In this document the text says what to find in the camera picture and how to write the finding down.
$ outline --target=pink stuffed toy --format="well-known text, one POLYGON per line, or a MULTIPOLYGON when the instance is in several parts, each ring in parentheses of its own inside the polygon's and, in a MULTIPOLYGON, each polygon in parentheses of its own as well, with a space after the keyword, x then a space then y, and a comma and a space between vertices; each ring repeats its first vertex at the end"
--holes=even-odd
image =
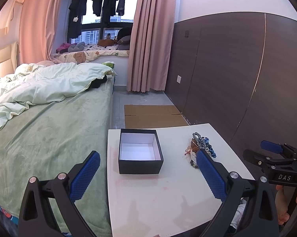
POLYGON ((63 49, 68 49, 71 45, 72 45, 71 43, 67 43, 67 42, 62 43, 61 46, 56 49, 56 53, 59 53, 63 49))

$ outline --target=black box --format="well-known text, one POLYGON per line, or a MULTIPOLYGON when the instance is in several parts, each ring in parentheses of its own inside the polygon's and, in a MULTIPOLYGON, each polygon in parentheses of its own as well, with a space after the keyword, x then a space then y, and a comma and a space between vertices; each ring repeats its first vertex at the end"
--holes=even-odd
POLYGON ((120 174, 158 174, 163 161, 156 130, 121 129, 120 174))

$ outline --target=sky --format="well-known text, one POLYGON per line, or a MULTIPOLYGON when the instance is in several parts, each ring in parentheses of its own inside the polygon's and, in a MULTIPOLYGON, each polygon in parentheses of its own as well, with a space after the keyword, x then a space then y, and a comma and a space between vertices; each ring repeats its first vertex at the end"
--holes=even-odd
MULTIPOLYGON (((136 9, 137 0, 125 0, 125 10, 124 15, 121 17, 123 20, 133 20, 135 9, 136 9)), ((100 20, 100 17, 97 17, 93 14, 93 2, 91 0, 87 0, 87 11, 86 15, 83 16, 83 24, 94 23, 95 20, 100 20)))

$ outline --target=pillow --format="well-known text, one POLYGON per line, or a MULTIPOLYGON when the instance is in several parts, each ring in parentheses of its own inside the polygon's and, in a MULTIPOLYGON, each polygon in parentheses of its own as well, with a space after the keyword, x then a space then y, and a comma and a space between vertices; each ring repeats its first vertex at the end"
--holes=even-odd
POLYGON ((131 36, 125 36, 125 37, 122 37, 119 41, 118 41, 118 44, 130 44, 131 42, 131 36))
POLYGON ((118 50, 120 50, 120 51, 130 50, 130 44, 119 44, 118 50))
POLYGON ((121 28, 116 36, 116 39, 119 41, 122 37, 125 36, 130 36, 132 33, 132 28, 131 27, 124 27, 121 28))

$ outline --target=pink curtain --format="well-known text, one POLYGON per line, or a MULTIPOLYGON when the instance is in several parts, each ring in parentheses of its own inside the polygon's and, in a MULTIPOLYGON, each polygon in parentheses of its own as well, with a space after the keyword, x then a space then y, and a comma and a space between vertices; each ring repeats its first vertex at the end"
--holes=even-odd
POLYGON ((128 91, 165 90, 176 0, 138 0, 132 28, 128 91))
POLYGON ((22 63, 50 60, 61 0, 24 0, 19 45, 22 63))

